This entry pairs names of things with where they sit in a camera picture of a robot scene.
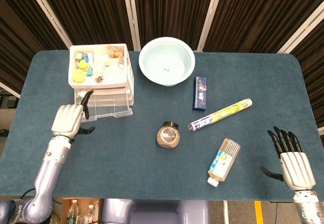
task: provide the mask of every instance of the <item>white bowl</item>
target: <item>white bowl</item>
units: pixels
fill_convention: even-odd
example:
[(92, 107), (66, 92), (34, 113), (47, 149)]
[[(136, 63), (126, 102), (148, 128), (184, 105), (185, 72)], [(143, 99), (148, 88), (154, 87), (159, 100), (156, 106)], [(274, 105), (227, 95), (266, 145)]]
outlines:
[(174, 86), (191, 75), (195, 58), (185, 42), (177, 38), (161, 37), (144, 46), (139, 65), (143, 74), (151, 81)]

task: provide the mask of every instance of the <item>curtain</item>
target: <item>curtain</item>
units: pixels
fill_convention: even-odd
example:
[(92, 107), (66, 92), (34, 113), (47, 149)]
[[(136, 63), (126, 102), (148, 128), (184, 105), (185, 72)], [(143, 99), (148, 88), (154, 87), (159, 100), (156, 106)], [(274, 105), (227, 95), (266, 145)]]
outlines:
[(210, 0), (135, 0), (141, 47), (162, 36), (197, 49)]
[(318, 127), (324, 126), (324, 20), (291, 52), (299, 60)]
[(21, 93), (33, 56), (66, 46), (35, 0), (0, 4), (0, 81)]
[(47, 0), (73, 44), (126, 43), (133, 50), (125, 0)]
[(205, 52), (276, 53), (324, 0), (220, 0)]

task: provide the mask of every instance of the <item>yellow floor stripe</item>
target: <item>yellow floor stripe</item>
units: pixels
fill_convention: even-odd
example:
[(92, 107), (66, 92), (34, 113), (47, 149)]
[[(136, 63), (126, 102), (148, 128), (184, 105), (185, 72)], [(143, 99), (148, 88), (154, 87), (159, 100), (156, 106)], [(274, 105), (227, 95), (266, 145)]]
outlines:
[(263, 224), (261, 201), (255, 201), (254, 207), (255, 207), (255, 217), (257, 219), (257, 224)]

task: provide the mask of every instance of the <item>white bottle cap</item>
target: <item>white bottle cap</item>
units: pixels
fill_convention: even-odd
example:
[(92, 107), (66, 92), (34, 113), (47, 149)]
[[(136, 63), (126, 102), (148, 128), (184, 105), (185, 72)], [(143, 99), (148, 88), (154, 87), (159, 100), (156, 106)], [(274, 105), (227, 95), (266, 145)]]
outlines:
[(86, 95), (87, 91), (86, 90), (82, 90), (81, 92), (79, 92), (78, 94), (80, 95), (81, 98), (84, 98), (84, 96)]
[(207, 180), (208, 184), (214, 186), (214, 187), (217, 187), (218, 186), (218, 181), (212, 177), (209, 177), (208, 180)]

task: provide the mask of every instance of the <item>spice jar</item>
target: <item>spice jar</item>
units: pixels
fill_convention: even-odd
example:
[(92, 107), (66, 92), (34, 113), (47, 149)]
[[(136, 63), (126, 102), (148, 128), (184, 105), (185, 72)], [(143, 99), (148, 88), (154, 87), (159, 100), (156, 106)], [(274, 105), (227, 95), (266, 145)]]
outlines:
[(157, 143), (162, 147), (175, 148), (180, 141), (178, 127), (179, 125), (174, 122), (164, 122), (163, 127), (157, 132)]

